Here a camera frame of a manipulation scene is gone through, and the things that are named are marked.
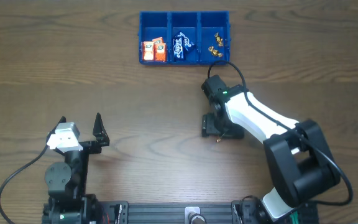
wood grain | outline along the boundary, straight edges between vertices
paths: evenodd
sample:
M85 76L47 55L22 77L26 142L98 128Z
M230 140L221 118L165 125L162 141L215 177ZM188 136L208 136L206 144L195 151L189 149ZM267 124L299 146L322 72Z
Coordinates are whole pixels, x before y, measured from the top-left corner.
M230 202L271 190L252 136L201 138L206 67L139 64L139 11L154 10L230 11L231 60L250 90L317 121L353 184L351 205L319 206L321 223L358 222L358 1L0 1L0 184L62 115L89 139L100 112L111 146L91 156L87 189L100 200ZM239 82L228 67L213 73ZM44 172L60 160L47 152L8 184L2 204L16 223L40 222ZM345 197L343 183L319 196Z

black cable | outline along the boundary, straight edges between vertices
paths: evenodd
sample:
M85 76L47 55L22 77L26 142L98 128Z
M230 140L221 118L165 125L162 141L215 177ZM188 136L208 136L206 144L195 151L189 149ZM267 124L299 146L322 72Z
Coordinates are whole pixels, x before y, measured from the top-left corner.
M250 107L252 107L253 109L255 109L258 113L260 113L261 115L265 116L267 119L271 120L272 122L274 122L275 124L277 124L278 126L281 126L283 128L285 128L288 132L292 133L293 135L295 135L297 138L299 138L304 144L306 144L307 146L309 146L310 148L313 148L316 152L320 153L339 173L339 175L342 177L343 181L346 184L347 187L347 193L348 193L348 198L347 200L343 201L343 202L325 202L325 201L320 201L320 200L311 200L309 202L311 203L319 203L321 205L334 205L334 206L343 206L343 205L347 205L349 203L352 202L353 200L353 188L352 188L352 184L350 182L350 180L347 178L346 174L342 171L342 169L334 162L332 161L326 154L324 154L323 152L321 152L312 142L310 142L309 140L307 140L307 138L305 138L303 135L297 133L296 131L294 131L293 129L289 128L288 126L284 125L283 123L277 121L276 119L272 118L271 116L269 116L268 114L264 113L263 111L261 111L258 107L254 106L250 100L248 99L248 89L247 89L247 85L246 85L246 80L244 78L244 76L242 75L241 71L239 70L239 68L237 66L235 66L233 63L226 61L226 60L217 60L215 62L213 62L209 68L208 68L208 78L209 78L209 74L211 73L211 69L214 65L216 65L217 63L228 63L229 65L231 65L234 69L236 69L236 71L239 73L240 77L241 77L241 81L242 81L242 86L243 86L243 91L244 91L244 96L246 98L246 101L248 103L248 105Z
M6 184L14 177L16 176L18 173L22 172L25 168L29 167L31 164L35 163L37 160L39 160L41 158L41 156L47 151L48 146L45 145L44 149L41 151L41 153L33 160L31 160L29 163L27 163L26 165L22 166L20 169L18 169L17 171L15 171L13 174L11 174L1 185L0 187L0 213L2 215L2 217L4 217L4 219L9 223L9 224L14 224L14 222L12 222L11 219L8 218L8 216L5 214L4 210L2 209L1 206L1 195L2 195L2 191L4 190L4 187L6 186Z

blue plastic container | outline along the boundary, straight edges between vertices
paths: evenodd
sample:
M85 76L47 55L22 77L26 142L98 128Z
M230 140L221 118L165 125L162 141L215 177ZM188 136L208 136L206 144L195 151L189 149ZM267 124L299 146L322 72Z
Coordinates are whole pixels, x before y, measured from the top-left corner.
M196 48L186 54L184 61L174 61L172 37L182 31ZM224 47L218 47L215 33L224 40ZM206 65L215 60L230 60L229 12L140 12L139 62L144 65ZM142 59L142 42L162 37L167 43L167 61L154 62ZM214 46L223 57L214 57L208 47Z

white plastic part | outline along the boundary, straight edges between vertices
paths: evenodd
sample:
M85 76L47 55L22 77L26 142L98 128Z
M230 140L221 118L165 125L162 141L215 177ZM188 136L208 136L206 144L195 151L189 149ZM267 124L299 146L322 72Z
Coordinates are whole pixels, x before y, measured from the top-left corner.
M297 120L286 118L267 106L259 102L251 92L247 92L249 101L256 106L258 109L271 116L273 119L283 123L289 128L295 128ZM244 93L239 93L236 96L230 98L225 104L227 115L229 119L250 132L260 142L270 138L273 134L283 134L287 130L281 126L278 126L273 121L267 119L265 116L260 114L258 111L248 105ZM299 152L298 148L292 149L292 154Z
M58 148L62 152L81 151L83 147L78 142L77 138L79 135L80 132L74 122L60 123L55 129L55 134L49 137L47 145L49 149Z
M262 203L273 221L293 210L281 199L275 187L263 197Z

wooden table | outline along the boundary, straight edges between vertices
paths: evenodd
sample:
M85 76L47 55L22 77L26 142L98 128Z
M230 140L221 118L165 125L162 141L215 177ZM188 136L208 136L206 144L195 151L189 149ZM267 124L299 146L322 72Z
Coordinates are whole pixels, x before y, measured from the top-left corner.
M43 148L64 115L81 139L102 114L111 145L91 156L88 193L129 202L230 202L272 188L262 145L201 138L207 67L139 64L139 11L230 11L231 60L275 111L313 118L354 201L321 223L358 222L358 1L0 1L0 185ZM214 68L227 84L229 67ZM5 188L16 223L39 223L48 151ZM319 198L344 200L341 182Z

